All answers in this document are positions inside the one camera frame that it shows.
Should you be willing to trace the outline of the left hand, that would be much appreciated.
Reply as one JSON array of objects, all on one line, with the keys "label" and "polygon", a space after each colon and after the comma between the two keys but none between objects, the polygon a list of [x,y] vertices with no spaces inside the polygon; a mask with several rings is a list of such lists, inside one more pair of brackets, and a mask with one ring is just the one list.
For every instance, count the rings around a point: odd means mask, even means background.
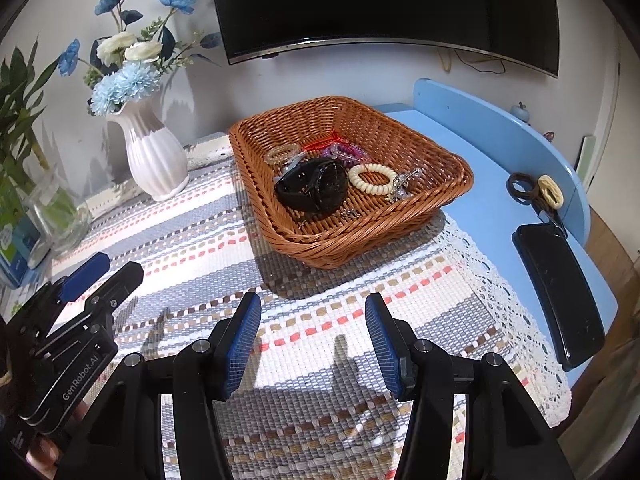
[{"label": "left hand", "polygon": [[64,454],[61,446],[66,448],[68,442],[76,432],[88,412],[89,405],[80,401],[66,424],[54,434],[36,434],[26,455],[26,460],[32,469],[37,471],[43,479],[53,479],[58,470],[58,460]]}]

